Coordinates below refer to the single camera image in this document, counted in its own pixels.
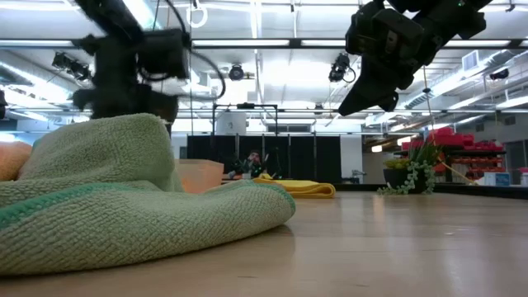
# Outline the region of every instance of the wooden table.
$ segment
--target wooden table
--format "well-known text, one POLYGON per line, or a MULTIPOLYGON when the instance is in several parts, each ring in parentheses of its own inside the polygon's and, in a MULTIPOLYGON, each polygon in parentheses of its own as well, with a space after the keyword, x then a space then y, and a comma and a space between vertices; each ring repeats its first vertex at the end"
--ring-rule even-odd
POLYGON ((0 296, 526 296, 528 202, 341 193, 185 256, 0 281, 0 296))

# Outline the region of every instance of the green plant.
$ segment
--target green plant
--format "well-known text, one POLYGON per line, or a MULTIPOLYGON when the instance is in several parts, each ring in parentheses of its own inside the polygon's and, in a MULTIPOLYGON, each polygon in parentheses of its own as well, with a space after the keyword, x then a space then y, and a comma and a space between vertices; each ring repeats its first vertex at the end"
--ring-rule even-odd
POLYGON ((409 149, 409 161, 418 164, 423 164, 425 162, 430 165, 436 165, 440 154, 441 147, 436 146, 433 143, 425 143, 409 149))
POLYGON ((406 169, 410 161, 406 158, 395 158, 384 162, 388 169, 406 169))
POLYGON ((441 154, 441 148, 431 143, 409 149, 408 159, 388 160, 384 164, 389 169, 401 169, 406 165, 408 170, 407 180, 401 186, 393 188, 391 185, 378 189, 381 195, 407 195, 410 190, 415 189, 415 181, 418 180, 418 171, 423 170, 426 175, 427 189, 425 194, 431 194, 435 188, 435 170, 441 154))

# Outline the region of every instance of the black partition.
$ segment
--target black partition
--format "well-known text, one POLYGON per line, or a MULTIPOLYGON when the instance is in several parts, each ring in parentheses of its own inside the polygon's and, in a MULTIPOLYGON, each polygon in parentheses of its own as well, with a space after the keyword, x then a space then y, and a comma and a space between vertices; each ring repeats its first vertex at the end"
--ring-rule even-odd
POLYGON ((234 170, 233 164, 237 160, 236 136, 214 136, 213 161, 224 165, 224 173, 234 170))
POLYGON ((315 181, 314 140, 313 136, 290 137, 292 179, 315 181))
POLYGON ((211 136, 187 136, 187 158, 210 160, 212 157, 211 136))
POLYGON ((249 157, 249 154, 253 150, 259 151, 262 156, 262 135, 239 136, 238 144, 241 160, 244 160, 245 158, 249 157))
POLYGON ((341 182, 341 138, 317 137, 317 182, 341 182))
POLYGON ((266 169, 271 176, 289 178, 289 143, 287 137, 266 136, 265 154, 268 155, 266 169))

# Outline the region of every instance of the yellow cloth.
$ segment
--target yellow cloth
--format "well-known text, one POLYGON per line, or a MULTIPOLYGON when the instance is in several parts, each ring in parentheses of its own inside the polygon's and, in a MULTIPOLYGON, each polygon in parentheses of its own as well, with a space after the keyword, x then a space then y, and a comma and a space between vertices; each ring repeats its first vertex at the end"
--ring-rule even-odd
POLYGON ((336 195, 336 188, 331 184, 314 181, 273 180, 267 173, 261 174, 253 181, 261 184, 281 185, 294 198, 332 199, 336 195))

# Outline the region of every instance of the green microfiber towel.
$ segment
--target green microfiber towel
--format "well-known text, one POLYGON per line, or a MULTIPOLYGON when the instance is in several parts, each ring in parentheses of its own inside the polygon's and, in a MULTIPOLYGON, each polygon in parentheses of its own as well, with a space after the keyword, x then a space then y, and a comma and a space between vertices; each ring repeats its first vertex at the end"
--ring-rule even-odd
POLYGON ((284 190, 238 181, 186 194, 153 115, 64 126, 0 182, 0 275, 144 262, 274 228, 295 212, 284 190))

